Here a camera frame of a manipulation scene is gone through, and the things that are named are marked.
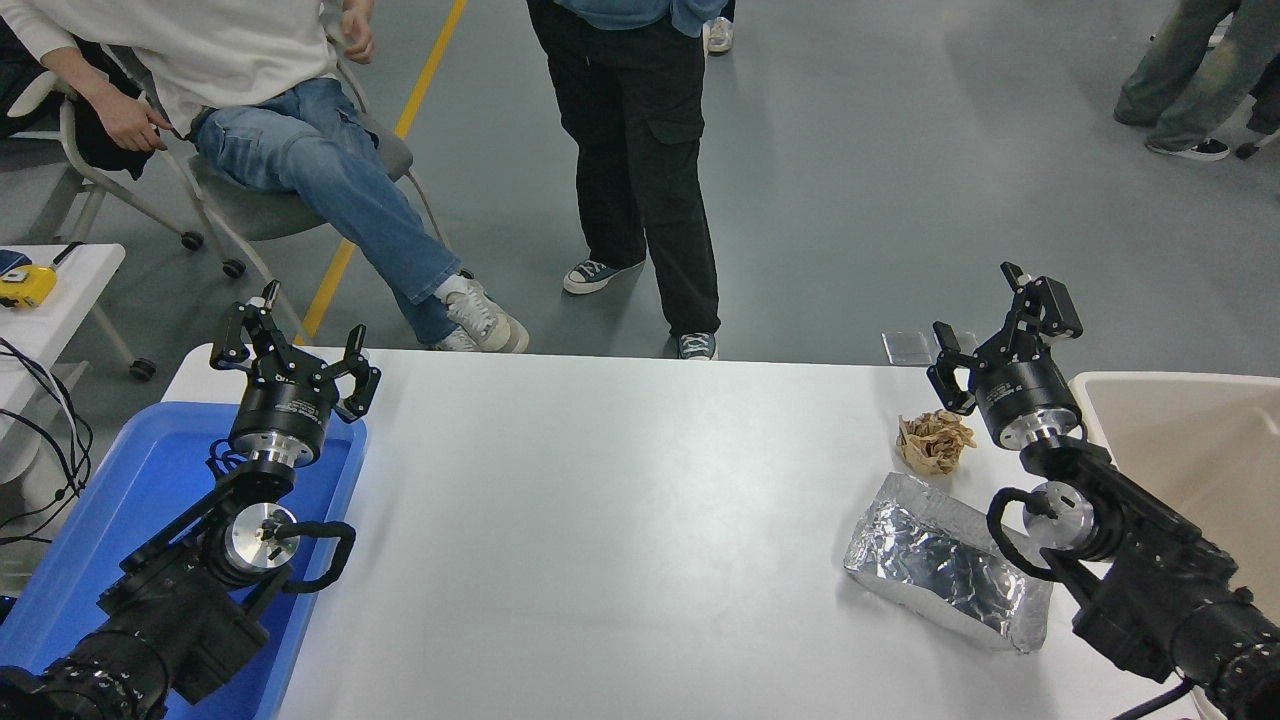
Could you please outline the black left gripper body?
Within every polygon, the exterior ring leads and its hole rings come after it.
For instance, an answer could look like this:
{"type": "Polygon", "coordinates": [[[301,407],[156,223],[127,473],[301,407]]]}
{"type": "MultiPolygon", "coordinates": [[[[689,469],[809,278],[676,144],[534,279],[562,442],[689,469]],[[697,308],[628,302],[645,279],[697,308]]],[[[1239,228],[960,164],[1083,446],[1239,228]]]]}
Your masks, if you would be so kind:
{"type": "Polygon", "coordinates": [[[334,380],[253,377],[232,424],[230,446],[244,456],[271,450],[289,457],[317,457],[337,402],[334,380]]]}

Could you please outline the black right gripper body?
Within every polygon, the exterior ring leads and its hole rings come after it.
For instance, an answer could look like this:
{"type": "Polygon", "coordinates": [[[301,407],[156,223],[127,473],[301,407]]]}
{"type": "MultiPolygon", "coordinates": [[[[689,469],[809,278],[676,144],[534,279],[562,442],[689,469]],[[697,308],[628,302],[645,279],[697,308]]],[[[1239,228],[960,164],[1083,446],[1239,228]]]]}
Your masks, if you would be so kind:
{"type": "Polygon", "coordinates": [[[978,350],[979,366],[970,372],[973,393],[989,433],[1004,433],[1015,420],[1042,411],[1064,414],[1061,433],[1079,427],[1079,405],[1052,359],[1050,346],[1025,359],[978,350]]]}

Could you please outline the person's right hand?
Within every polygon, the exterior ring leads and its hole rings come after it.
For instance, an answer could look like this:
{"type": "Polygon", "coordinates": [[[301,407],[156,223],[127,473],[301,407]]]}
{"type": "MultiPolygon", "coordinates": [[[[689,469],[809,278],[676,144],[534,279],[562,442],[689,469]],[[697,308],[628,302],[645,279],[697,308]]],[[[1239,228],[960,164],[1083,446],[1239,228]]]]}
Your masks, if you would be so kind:
{"type": "Polygon", "coordinates": [[[147,102],[128,97],[114,87],[87,96],[110,140],[132,152],[166,150],[160,133],[172,129],[165,117],[147,102]]]}

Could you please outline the person's left hand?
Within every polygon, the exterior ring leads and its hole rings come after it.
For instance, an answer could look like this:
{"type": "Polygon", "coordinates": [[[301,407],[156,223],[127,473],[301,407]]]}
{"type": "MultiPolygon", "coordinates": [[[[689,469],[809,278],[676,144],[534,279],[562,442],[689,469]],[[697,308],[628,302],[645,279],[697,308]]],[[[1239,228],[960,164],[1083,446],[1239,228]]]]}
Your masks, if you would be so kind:
{"type": "Polygon", "coordinates": [[[342,3],[340,32],[346,40],[343,55],[357,64],[367,65],[375,55],[375,35],[371,20],[376,3],[372,0],[347,0],[342,3]]]}

